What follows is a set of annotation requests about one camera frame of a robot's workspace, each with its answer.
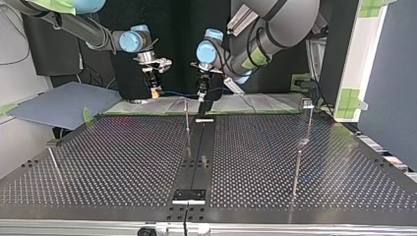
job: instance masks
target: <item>black perforated table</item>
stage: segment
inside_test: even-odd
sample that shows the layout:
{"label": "black perforated table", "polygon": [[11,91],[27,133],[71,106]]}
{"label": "black perforated table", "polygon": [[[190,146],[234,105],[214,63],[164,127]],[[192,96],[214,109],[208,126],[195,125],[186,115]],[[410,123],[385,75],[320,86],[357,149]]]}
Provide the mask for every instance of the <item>black perforated table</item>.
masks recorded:
{"label": "black perforated table", "polygon": [[0,218],[417,226],[417,185],[327,117],[215,116],[190,140],[182,116],[101,117],[53,150],[59,169],[46,151],[2,179]]}

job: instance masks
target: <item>metal bracket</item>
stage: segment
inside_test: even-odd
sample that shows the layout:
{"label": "metal bracket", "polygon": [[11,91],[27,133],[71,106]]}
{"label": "metal bracket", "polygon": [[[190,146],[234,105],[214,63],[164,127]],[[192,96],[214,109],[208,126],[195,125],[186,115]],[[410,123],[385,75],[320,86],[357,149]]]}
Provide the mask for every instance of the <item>metal bracket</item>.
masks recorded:
{"label": "metal bracket", "polygon": [[205,205],[206,190],[177,190],[172,203],[174,205]]}

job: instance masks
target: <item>white panel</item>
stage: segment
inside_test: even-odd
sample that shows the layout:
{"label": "white panel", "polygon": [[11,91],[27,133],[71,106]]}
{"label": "white panel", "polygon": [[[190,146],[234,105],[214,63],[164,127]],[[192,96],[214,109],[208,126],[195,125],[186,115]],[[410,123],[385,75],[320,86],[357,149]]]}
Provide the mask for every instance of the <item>white panel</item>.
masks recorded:
{"label": "white panel", "polygon": [[[1,9],[22,29],[10,10]],[[27,51],[26,40],[0,12],[0,64],[22,59]],[[31,56],[18,64],[0,65],[0,106],[25,101],[47,90],[45,78],[36,75]],[[0,117],[0,178],[39,154],[51,139],[51,127]]]}
{"label": "white panel", "polygon": [[[22,23],[10,10],[2,9],[22,30]],[[24,58],[28,43],[10,25],[0,12],[0,64]],[[8,66],[0,66],[0,105],[20,101],[24,98],[47,91],[44,77],[36,75],[31,56],[25,61]]]}
{"label": "white panel", "polygon": [[19,119],[0,125],[0,179],[41,153],[53,139],[51,128]]}

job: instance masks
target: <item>metal rod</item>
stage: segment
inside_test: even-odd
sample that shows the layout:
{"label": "metal rod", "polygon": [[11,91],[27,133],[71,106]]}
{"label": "metal rod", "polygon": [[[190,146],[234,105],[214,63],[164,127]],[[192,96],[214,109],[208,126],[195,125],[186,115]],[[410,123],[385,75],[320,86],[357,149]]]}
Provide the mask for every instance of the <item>metal rod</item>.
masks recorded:
{"label": "metal rod", "polygon": [[302,150],[298,150],[297,152],[297,159],[295,162],[295,176],[294,176],[294,185],[292,188],[292,196],[296,197],[297,196],[297,186],[298,186],[298,177],[300,174],[300,164],[301,164],[301,155],[302,155],[303,151]]}
{"label": "metal rod", "polygon": [[187,98],[184,98],[184,111],[185,111],[185,119],[187,122],[187,135],[190,137],[190,116],[188,112],[188,101]]}
{"label": "metal rod", "polygon": [[52,158],[53,165],[55,166],[55,168],[58,169],[59,166],[58,166],[58,163],[56,162],[55,155],[53,154],[52,148],[49,147],[48,150],[49,150],[49,154],[50,154],[50,156]]}

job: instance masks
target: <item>blue joint cap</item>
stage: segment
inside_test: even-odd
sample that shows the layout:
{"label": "blue joint cap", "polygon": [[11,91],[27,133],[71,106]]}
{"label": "blue joint cap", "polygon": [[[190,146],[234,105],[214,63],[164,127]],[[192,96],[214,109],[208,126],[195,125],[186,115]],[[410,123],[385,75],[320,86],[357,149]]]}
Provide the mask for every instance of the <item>blue joint cap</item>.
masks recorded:
{"label": "blue joint cap", "polygon": [[249,71],[249,72],[245,73],[245,77],[241,77],[241,78],[237,79],[235,82],[239,85],[243,85],[249,80],[249,78],[251,78],[251,76],[252,76],[252,71]]}
{"label": "blue joint cap", "polygon": [[215,61],[216,57],[217,51],[211,42],[204,40],[199,44],[199,47],[197,48],[197,58],[200,63],[211,64]]}
{"label": "blue joint cap", "polygon": [[126,52],[139,52],[144,47],[144,41],[135,31],[126,31],[119,38],[119,44]]}
{"label": "blue joint cap", "polygon": [[73,0],[77,14],[96,13],[103,8],[106,0]]}
{"label": "blue joint cap", "polygon": [[140,26],[131,27],[131,31],[149,31],[149,28],[147,25],[140,25]]}
{"label": "blue joint cap", "polygon": [[217,29],[207,29],[205,37],[211,37],[223,41],[223,32]]}

